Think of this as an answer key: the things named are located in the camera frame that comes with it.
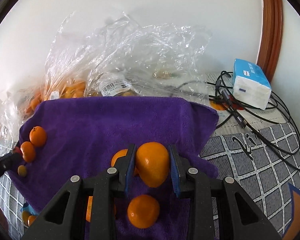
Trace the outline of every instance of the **blue tissue package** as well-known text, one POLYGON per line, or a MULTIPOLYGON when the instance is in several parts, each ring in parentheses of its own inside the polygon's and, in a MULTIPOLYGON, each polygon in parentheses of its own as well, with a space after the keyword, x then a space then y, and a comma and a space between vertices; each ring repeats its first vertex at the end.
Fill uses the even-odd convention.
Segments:
POLYGON ((237 100, 262 110, 266 109, 271 95, 271 86, 258 65, 235 59, 233 80, 233 95, 237 100))

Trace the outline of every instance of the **white printed paper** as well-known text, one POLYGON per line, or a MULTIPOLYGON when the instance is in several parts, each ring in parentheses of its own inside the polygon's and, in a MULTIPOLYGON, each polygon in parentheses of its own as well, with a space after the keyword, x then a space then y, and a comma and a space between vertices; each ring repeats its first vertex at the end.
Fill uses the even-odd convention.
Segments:
POLYGON ((113 97, 119 93, 128 91, 130 88, 123 81, 113 81, 101 88, 104 97, 113 97))
POLYGON ((54 100, 54 99, 59 99, 59 98, 60 98, 59 91, 53 91, 53 92, 51 92, 49 100, 54 100))

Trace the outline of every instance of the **purple towel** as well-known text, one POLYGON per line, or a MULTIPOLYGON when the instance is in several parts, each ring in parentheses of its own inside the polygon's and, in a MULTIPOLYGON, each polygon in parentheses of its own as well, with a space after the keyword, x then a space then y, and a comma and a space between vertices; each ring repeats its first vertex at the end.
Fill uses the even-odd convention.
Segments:
MULTIPOLYGON (((34 126, 48 135, 36 159, 27 163, 28 175, 16 171, 10 177, 17 189, 37 211, 41 211, 62 185, 73 175, 97 175, 110 166, 112 156, 130 143, 137 147, 156 141, 175 143, 179 154, 192 166, 216 177, 217 168, 198 157, 215 130, 217 112, 181 98, 95 97, 45 101, 34 116, 20 128, 20 143, 29 140, 34 126)), ((139 177, 133 179, 129 199, 116 199, 118 239, 185 239, 189 201, 179 200, 171 179, 158 188, 147 187, 139 177), (127 206, 131 199, 149 194, 160 203, 160 215, 150 228, 138 229, 129 223, 127 206)))

